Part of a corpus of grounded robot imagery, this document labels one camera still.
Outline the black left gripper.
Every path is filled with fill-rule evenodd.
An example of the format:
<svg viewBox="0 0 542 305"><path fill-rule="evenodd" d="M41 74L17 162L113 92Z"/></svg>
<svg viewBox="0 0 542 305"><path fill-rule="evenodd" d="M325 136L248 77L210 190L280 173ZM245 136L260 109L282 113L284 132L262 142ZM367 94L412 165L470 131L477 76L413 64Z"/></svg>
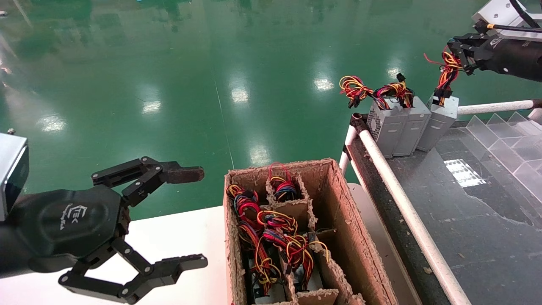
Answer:
<svg viewBox="0 0 542 305"><path fill-rule="evenodd" d="M124 199L100 185L20 197L12 209L12 272L53 273L73 268L58 283L75 294L134 305L151 290L174 285L182 272L205 268L202 254L151 264L122 239L130 216ZM87 277L120 255L137 275L125 284Z"/></svg>

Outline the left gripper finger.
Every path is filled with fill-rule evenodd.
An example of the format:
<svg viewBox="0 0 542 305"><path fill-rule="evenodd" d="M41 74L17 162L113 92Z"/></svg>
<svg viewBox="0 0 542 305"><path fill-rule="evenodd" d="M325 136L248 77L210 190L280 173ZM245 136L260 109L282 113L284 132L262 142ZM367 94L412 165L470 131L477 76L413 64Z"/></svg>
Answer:
<svg viewBox="0 0 542 305"><path fill-rule="evenodd" d="M122 190L123 206L135 207L161 185L198 182L205 177L201 166L182 167L176 161L159 162L144 156L91 175L93 185L109 188L129 185Z"/></svg>

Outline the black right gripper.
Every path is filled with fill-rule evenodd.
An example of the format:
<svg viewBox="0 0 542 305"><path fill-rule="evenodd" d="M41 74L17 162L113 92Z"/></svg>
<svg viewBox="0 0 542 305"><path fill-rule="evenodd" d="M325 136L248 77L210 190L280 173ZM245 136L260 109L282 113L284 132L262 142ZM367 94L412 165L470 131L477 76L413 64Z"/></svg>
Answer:
<svg viewBox="0 0 542 305"><path fill-rule="evenodd" d="M473 48L473 59L464 50ZM542 81L542 43L506 39L496 35L481 43L481 35L454 36L448 41L449 50L457 50L456 57L466 75L477 69L500 75Z"/></svg>

